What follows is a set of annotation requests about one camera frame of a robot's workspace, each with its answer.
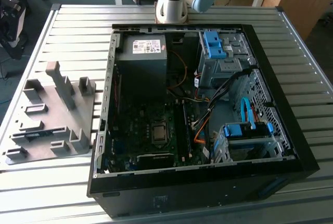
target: aluminum extrusion table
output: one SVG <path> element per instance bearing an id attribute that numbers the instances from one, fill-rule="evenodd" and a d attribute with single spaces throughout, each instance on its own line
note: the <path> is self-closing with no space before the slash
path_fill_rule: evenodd
<path id="1" fill-rule="evenodd" d="M 111 25 L 153 23 L 151 6 L 54 6 L 22 80 L 0 127 L 0 147 L 7 122 L 15 114 L 26 78 L 52 81 L 43 71 L 46 61 L 59 61 L 71 81 L 88 76 L 96 81 L 93 134 L 99 125 Z M 268 223 L 332 221 L 333 219 L 333 90 L 283 12 L 275 8 L 213 7 L 205 14 L 189 11 L 191 23 L 247 23 L 254 26 L 320 171 L 290 184 L 256 203 L 179 211 L 111 220 L 92 198 L 86 197 L 91 151 L 79 157 L 20 165 L 1 163 L 0 222 L 106 223 L 167 221 L 183 223 Z"/>

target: floor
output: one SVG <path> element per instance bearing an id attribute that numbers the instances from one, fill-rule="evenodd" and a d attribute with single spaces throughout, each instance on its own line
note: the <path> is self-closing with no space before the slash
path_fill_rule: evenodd
<path id="1" fill-rule="evenodd" d="M 156 0 L 142 0 L 143 4 L 153 4 Z M 22 73 L 29 61 L 35 43 L 43 28 L 44 22 L 54 3 L 61 4 L 114 4 L 114 0 L 27 0 L 29 8 L 24 22 L 24 32 L 29 41 L 21 60 L 8 59 L 8 54 L 0 48 L 0 62 L 8 72 L 8 80 L 0 79 L 0 122 L 2 122 Z M 131 0 L 123 0 L 123 4 L 134 4 Z M 333 81 L 333 23 L 322 27 L 318 23 L 308 37 L 306 44 L 315 56 L 324 72 Z"/>

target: orange cable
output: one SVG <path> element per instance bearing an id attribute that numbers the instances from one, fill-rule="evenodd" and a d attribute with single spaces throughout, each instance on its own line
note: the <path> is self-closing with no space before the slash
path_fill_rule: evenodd
<path id="1" fill-rule="evenodd" d="M 173 86 L 169 86 L 169 87 L 168 87 L 168 90 L 171 90 L 171 89 L 174 89 L 174 88 L 176 88 L 176 87 L 182 85 L 183 82 L 186 80 L 186 77 L 187 77 L 187 66 L 186 66 L 184 60 L 182 59 L 182 57 L 181 57 L 179 54 L 177 54 L 175 51 L 168 51 L 168 52 L 171 52 L 171 53 L 175 54 L 175 55 L 179 58 L 179 60 L 183 63 L 184 68 L 185 68 L 184 78 L 182 79 L 182 81 L 181 81 L 180 83 L 178 83 L 178 84 L 176 84 L 176 85 L 173 85 Z"/>
<path id="2" fill-rule="evenodd" d="M 196 136 L 194 137 L 194 142 L 198 142 L 198 143 L 203 143 L 202 140 L 197 140 L 200 132 L 202 131 L 203 127 L 206 125 L 206 123 L 208 122 L 210 116 L 204 121 L 204 123 L 202 124 L 201 128 L 199 129 L 198 133 L 196 134 Z"/>

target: table surface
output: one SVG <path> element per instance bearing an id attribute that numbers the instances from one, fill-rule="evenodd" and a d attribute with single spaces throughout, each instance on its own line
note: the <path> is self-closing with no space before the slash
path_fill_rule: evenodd
<path id="1" fill-rule="evenodd" d="M 88 76 L 96 81 L 92 138 L 99 126 L 105 66 L 113 23 L 154 23 L 152 6 L 63 5 L 52 10 L 47 24 L 0 127 L 0 149 L 9 136 L 18 97 L 26 78 L 52 81 L 46 61 L 59 61 L 71 81 Z M 332 87 L 283 13 L 274 8 L 212 7 L 205 14 L 189 10 L 190 23 L 253 25 L 286 94 L 320 171 L 290 184 L 264 201 L 111 220 L 86 197 L 91 151 L 79 157 L 20 165 L 0 163 L 2 223 L 107 223 L 173 219 L 172 223 L 295 223 L 333 218 L 333 92 Z"/>

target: power supply label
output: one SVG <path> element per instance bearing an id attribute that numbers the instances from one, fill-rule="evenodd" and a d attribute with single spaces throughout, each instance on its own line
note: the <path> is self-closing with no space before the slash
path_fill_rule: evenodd
<path id="1" fill-rule="evenodd" d="M 133 54 L 161 53 L 160 40 L 135 40 L 133 42 Z"/>

